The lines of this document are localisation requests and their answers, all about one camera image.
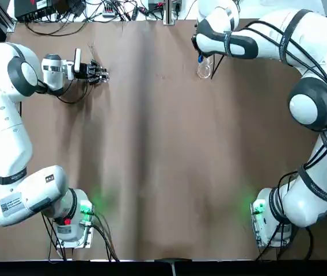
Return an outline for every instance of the metal stand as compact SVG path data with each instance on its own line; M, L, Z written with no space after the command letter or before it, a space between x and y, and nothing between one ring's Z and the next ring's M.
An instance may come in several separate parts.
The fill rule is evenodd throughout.
M7 27L8 33L13 33L15 31L16 22L7 14L7 11L4 10L0 5L0 18L2 19L2 24Z
M173 13L172 13L172 6L173 6L173 2L172 0L166 0L165 2L165 8L163 11L163 24L164 25L168 25L168 26L172 26L175 25L175 20L173 18Z

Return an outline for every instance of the brown mat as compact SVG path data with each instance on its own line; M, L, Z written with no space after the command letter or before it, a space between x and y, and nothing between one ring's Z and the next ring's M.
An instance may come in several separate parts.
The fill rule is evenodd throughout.
M19 25L9 37L40 60L47 53L72 59L78 47L88 62L92 45L110 69L110 82L82 103L34 95L24 101L23 118L33 143L29 172L63 166L70 186L105 212L122 259L255 258L249 203L304 162L315 142L287 109L296 70L225 58L213 81L200 80L193 25L95 23L66 37L36 36ZM327 218L312 230L313 257L327 258ZM0 260L44 259L47 247L40 215L0 228ZM307 247L300 231L285 257L302 258ZM106 258L100 237L74 257Z

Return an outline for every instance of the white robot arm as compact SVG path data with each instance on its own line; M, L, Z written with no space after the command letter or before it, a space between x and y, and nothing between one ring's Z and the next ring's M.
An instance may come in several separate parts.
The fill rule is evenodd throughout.
M44 82L48 85L50 94L61 96L64 93L64 76L69 81L84 79L91 85L109 81L106 68L93 59L90 64L81 63L81 59L80 49L75 49L74 61L62 60L56 54L48 54L44 57L41 66Z
M195 49L203 56L269 58L295 67L302 77L290 92L288 108L297 122L320 133L309 162L295 172L298 177L280 189L263 189L251 204L258 245L280 246L281 238L286 245L291 224L307 227L327 215L327 18L308 10L279 10L235 32L238 21L232 0L199 0Z
M42 80L39 60L30 49L0 43L0 226L43 212L58 223L58 238L75 242L86 233L86 227L79 224L86 218L86 206L92 208L86 194L69 189L59 166L27 176L32 143L16 103L34 92L44 93L45 87L39 85Z

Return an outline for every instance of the plastic bottle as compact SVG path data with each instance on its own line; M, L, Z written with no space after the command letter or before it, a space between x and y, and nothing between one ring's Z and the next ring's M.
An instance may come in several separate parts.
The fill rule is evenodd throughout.
M199 56L198 58L198 76L201 79L207 79L211 76L212 73L212 59L211 57Z

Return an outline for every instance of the cable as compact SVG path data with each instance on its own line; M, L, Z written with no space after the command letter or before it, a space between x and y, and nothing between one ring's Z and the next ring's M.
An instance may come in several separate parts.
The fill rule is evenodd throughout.
M220 64L221 64L221 62L222 62L222 60L223 60L224 57L225 57L225 55L223 55L223 56L221 57L219 63L218 63L217 66L216 66L216 68L213 70L212 75L211 75L211 79L214 78L214 75L216 74L216 71L217 71L217 69L219 68L219 66L220 66Z
M99 16L100 14L102 14L102 13L99 13L99 14L96 14L96 12L97 12L97 10L100 8L100 6L104 3L105 1L101 1L99 4L98 4L98 6L97 6L97 8L95 9L95 11L91 14L91 16L90 17L87 17L86 16L86 14L85 14L85 16L86 16L86 18L82 21L83 22L83 24L82 24L82 26L79 28L79 29L77 29L76 31L73 31L73 32L70 32L70 33L63 33L63 34L56 34L57 32L59 32L60 30L62 30L66 25L67 25L67 23L68 23L68 21L69 21L69 18L70 18L70 12L68 12L68 13L66 13L65 15L64 15L64 18L66 17L66 15L67 15L67 18L66 18L66 22L64 22L64 24L59 28L59 29L57 29L57 30L55 30L55 31L53 31L53 32L51 32L51 33L42 33L42 32L38 32L38 31L36 31L36 30L33 30L30 26L29 26L29 23L28 22L26 22L25 23L25 26L26 26L26 28L28 29L28 30L30 30L32 33L34 33L34 34L36 34L36 35L39 35L39 36L52 36L52 37L63 37L63 36L70 36L70 35L74 35L74 34L76 34L76 33L78 33L80 30L82 30L83 29L83 27L90 21L90 20L92 20L92 21L94 21L94 18L96 18L97 16Z
M103 224L102 224L101 219L100 219L96 214L94 214L94 216L97 218L98 222L99 222L100 225L101 225L102 231L105 233L106 230L105 230L105 228L104 228L104 226L103 226ZM105 248L106 248L106 255L107 255L107 258L108 258L109 262L111 262L111 254L110 254L109 251L108 251L107 240L105 240Z
M56 96L56 98L59 100L59 101L62 101L64 104L68 104L68 105L73 105L73 104L77 104L79 103L81 100L84 99L85 95L87 94L87 91L88 91L88 82L85 82L85 91L83 92L83 94L78 98L76 99L75 101L65 101L63 99L61 99L61 97L58 97Z
M116 256L116 254L112 251L112 249L111 249L109 243L107 242L107 239L106 239L105 233L104 233L101 229L99 229L99 227L96 226L95 224L92 224L92 227L93 227L95 230L97 230L97 232L98 232L98 233L102 236L102 238L104 239L105 244L107 245L108 250L109 250L109 252L111 253L111 255L112 255L113 259L115 260L115 262L120 262L119 259L118 259L117 256Z
M22 102L19 102L19 115L21 117L21 112L22 112Z
M48 230L48 227L47 227L46 221L45 221L45 219L44 219L44 215L43 215L43 214L41 214L41 215L42 215L43 224L44 224L44 226L45 226L45 228L46 228L46 230L47 230L48 237L50 238L50 241L51 241L51 243L52 243L52 245L53 245L55 251L58 252L58 248L57 248L56 245L57 245L57 243L59 243L60 248L61 248L61 252L62 252L62 259L63 259L64 261L66 261L65 251L62 250L60 240L59 240L59 239L57 238L57 236L56 236L56 244L54 243L54 241L52 240L52 236L51 236L51 234L50 234L50 231ZM55 235L56 235L56 232L55 232L55 230L54 230L54 228L53 228L52 225L51 225L51 228L52 228L53 232L54 232Z
M238 12L240 13L240 4L239 4L240 0L233 0L233 2L237 6Z
M185 16L184 20L187 20L187 17L188 17L188 15L189 15L189 13L191 12L191 9L192 9L192 7L193 7L193 5L194 5L195 2L197 2L197 0L195 0L195 1L193 2L192 6L189 8L188 14L187 14L187 16Z
M268 249L268 247L271 245L271 242L273 240L273 238L276 236L276 233L278 232L278 230L280 229L281 223L279 223L279 225L276 227L276 230L274 231L274 233L272 234L270 240L268 241L266 247L262 250L262 253L260 255L258 255L258 257L255 259L256 261L259 260L266 252L266 250Z
M61 254L62 254L62 256L63 256L63 259L66 260L65 247L62 246L62 244L61 244L61 242L60 242L60 240L59 240L59 238L58 238L58 236L57 236L57 234L56 234L55 228L54 228L54 226L52 225L52 222L50 222L50 219L49 219L48 217L47 217L47 221L48 221L48 224L49 224L50 227L51 227L52 232L55 234L55 237L56 237L56 244L59 244L59 246L60 246L60 250L61 250Z
M214 77L214 72L215 72L215 54L212 55L212 74L211 74L211 79Z

